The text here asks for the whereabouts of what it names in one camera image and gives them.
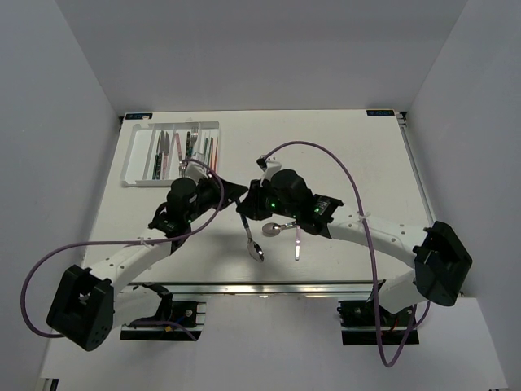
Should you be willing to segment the grey handled fork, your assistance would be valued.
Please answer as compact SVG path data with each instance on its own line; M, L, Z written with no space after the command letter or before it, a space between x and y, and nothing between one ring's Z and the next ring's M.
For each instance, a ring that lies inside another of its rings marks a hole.
M184 149L184 159L189 159L191 157L192 152L192 133L188 131L186 133L186 140L185 140L185 149Z

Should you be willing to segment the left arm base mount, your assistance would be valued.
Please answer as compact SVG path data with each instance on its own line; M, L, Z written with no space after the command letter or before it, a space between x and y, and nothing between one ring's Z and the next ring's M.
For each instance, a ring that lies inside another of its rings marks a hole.
M116 300L121 340L197 341L205 324L204 297L179 295L157 283L134 285Z

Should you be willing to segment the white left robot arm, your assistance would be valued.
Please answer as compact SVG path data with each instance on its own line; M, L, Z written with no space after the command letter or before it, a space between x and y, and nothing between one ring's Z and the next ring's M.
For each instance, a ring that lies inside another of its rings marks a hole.
M157 283L129 284L145 270L176 252L192 233L191 224L208 210L234 204L247 187L210 176L172 182L148 228L136 244L90 267L71 266L60 280L47 324L85 351L97 349L112 329L181 329L173 314L173 294Z

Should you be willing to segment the pink handled spoon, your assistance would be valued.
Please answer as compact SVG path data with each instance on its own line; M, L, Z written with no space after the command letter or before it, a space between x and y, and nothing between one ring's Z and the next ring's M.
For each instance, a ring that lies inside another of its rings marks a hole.
M301 251L301 229L300 229L300 226L296 226L295 252L294 252L295 261L300 260L300 251Z

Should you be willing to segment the dark handled spoon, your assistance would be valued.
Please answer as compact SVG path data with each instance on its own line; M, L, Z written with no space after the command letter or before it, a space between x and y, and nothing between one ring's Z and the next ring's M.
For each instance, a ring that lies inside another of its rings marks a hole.
M275 222L268 222L264 224L261 228L262 233L266 237L274 237L279 235L281 232L296 228L296 222L288 222L285 224L277 224Z

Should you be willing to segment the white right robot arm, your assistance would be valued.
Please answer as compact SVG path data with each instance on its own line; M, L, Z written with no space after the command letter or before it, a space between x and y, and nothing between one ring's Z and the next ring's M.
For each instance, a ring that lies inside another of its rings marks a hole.
M454 305L472 265L471 255L450 225L436 221L422 228L363 216L341 200L312 193L291 169L271 179L251 181L236 210L255 221L273 215L290 217L310 235L364 245L407 265L409 272L385 279L374 290L376 299L367 305L367 313L379 325L424 301Z

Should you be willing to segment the green handled fork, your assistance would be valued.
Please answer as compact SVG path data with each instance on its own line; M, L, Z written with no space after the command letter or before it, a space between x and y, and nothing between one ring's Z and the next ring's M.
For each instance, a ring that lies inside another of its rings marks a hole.
M192 152L191 152L191 156L193 156L195 144L196 144L196 142L198 140L198 137L199 137L199 127L198 126L193 126L191 128L190 132L192 133Z

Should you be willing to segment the green handled spoon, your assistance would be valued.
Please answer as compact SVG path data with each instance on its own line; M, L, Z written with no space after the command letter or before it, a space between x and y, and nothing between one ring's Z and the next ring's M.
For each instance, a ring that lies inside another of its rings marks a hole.
M247 222L247 218L240 214L240 218L243 224L243 228L247 235L247 250L249 255L258 262L263 262L265 260L264 258L264 252L260 245L253 239L252 232L250 229L250 226Z

